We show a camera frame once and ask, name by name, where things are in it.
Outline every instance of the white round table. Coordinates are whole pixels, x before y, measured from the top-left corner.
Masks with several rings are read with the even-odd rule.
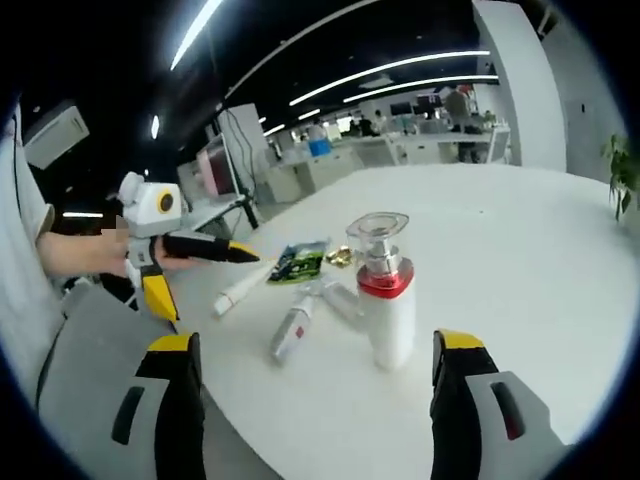
[[[277,256],[288,243],[332,238],[373,211],[410,216],[417,337],[401,371],[374,363],[368,339],[318,302],[283,368],[268,357],[295,287],[261,284],[222,321],[216,292],[255,265],[181,272],[172,289],[199,331],[203,380],[244,440],[285,479],[429,478],[432,335],[440,327],[482,339],[551,410],[576,442],[620,374],[636,315],[639,275],[609,205],[608,186],[498,165],[363,170],[261,226],[250,244]],[[323,267],[355,288],[354,272]]]

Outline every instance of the clear plastic lid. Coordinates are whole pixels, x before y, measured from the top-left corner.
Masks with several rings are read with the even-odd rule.
[[[374,277],[397,273],[406,255],[400,234],[408,223],[407,215],[394,212],[369,213],[353,222],[347,235],[356,268],[365,266]]]

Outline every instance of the blue container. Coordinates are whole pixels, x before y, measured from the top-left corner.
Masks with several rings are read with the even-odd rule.
[[[331,143],[328,138],[322,140],[314,140],[309,142],[309,150],[311,150],[312,157],[319,157],[320,155],[327,155],[331,153]]]

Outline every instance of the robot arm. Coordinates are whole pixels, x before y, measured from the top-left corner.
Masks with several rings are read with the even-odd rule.
[[[145,182],[141,175],[129,172],[118,197],[130,235],[127,274],[136,288],[142,288],[154,315],[171,322],[179,320],[169,284],[155,258],[158,237],[162,237],[167,253],[178,258],[231,263],[260,260],[255,252],[240,243],[182,229],[182,196],[176,184]]]

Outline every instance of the green packet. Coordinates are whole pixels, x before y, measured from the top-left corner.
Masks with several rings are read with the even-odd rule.
[[[267,283],[286,285],[317,278],[328,245],[328,241],[287,245]]]

